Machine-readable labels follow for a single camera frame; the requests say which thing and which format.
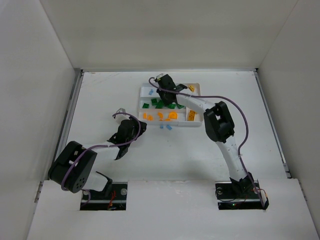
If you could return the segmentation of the green small square brick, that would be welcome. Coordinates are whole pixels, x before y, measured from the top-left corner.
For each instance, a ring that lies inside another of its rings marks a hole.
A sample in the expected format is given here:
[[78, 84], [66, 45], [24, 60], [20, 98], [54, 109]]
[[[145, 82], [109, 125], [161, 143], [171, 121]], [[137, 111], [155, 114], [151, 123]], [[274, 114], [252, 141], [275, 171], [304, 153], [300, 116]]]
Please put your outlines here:
[[158, 101], [156, 98], [153, 98], [151, 99], [151, 104], [154, 106], [154, 105], [157, 105], [158, 104]]

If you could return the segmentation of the green square brick hollow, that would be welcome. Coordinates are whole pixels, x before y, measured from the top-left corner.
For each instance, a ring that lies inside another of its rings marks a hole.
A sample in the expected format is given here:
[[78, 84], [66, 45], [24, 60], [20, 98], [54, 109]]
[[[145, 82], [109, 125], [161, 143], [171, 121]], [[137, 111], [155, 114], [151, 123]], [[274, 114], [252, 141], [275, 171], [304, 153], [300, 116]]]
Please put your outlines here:
[[144, 103], [142, 106], [143, 109], [148, 109], [149, 107], [150, 107], [150, 105], [148, 103]]

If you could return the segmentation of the green plate brick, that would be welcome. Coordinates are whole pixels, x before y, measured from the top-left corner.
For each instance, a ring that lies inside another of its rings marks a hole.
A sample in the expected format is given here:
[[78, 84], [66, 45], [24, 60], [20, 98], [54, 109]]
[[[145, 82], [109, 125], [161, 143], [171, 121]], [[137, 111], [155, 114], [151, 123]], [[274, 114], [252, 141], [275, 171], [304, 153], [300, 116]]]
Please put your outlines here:
[[176, 104], [171, 103], [171, 104], [166, 105], [165, 107], [168, 108], [168, 109], [175, 109]]

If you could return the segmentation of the green two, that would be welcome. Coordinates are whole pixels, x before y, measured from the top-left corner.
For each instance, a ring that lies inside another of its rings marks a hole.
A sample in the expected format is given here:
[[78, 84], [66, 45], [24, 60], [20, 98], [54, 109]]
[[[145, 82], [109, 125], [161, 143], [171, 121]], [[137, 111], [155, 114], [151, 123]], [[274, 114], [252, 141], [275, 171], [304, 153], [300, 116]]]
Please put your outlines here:
[[163, 107], [164, 107], [164, 102], [162, 101], [162, 100], [159, 100], [159, 102], [157, 103], [157, 105], [156, 105], [156, 109], [162, 109]]

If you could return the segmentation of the small yellow square brick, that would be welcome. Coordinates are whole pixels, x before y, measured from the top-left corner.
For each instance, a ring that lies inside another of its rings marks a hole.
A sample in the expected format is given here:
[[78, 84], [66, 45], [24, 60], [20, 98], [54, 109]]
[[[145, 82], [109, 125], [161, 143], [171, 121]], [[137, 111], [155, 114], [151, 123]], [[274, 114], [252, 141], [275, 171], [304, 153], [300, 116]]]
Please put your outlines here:
[[193, 85], [189, 85], [188, 88], [190, 89], [191, 92], [195, 91], [195, 87]]

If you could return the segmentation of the long yellow brick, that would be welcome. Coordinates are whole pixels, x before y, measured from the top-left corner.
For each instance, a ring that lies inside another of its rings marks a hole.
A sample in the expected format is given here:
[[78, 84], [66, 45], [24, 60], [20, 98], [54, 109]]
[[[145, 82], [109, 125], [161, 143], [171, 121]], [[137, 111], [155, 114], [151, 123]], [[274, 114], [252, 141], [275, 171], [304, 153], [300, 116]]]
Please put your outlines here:
[[187, 120], [188, 120], [189, 122], [194, 122], [195, 119], [196, 119], [196, 115], [197, 115], [197, 113], [196, 113], [195, 111], [190, 110], [189, 113], [188, 113]]

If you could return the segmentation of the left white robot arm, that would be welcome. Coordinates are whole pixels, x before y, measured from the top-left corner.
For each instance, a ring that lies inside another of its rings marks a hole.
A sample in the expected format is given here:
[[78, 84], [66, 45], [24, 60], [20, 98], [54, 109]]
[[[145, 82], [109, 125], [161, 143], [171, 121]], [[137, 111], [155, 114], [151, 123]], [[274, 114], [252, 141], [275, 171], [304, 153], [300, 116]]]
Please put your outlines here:
[[133, 117], [124, 118], [118, 130], [109, 140], [94, 148], [84, 147], [76, 141], [69, 142], [48, 171], [48, 178], [59, 184], [64, 191], [77, 193], [81, 190], [108, 195], [112, 180], [96, 170], [94, 165], [103, 161], [116, 161], [127, 154], [133, 140], [147, 130], [147, 123]]

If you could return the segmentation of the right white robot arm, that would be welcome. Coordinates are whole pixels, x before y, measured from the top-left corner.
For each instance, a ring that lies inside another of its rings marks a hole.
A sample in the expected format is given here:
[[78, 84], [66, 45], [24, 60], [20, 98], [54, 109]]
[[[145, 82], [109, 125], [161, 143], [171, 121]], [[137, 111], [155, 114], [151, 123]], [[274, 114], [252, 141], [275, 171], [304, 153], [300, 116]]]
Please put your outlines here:
[[[253, 187], [253, 176], [245, 167], [241, 157], [241, 147], [249, 137], [248, 121], [240, 107], [232, 100], [218, 96], [220, 102], [212, 103], [207, 101], [209, 96], [192, 94], [192, 91], [184, 84], [176, 85], [168, 74], [158, 75], [156, 92], [164, 104], [176, 103], [203, 115], [206, 135], [219, 147], [222, 156], [227, 164], [229, 178], [233, 190], [242, 194]], [[245, 124], [245, 137], [243, 142], [237, 146], [235, 140], [235, 123], [228, 109], [226, 102], [233, 104], [243, 117]]]

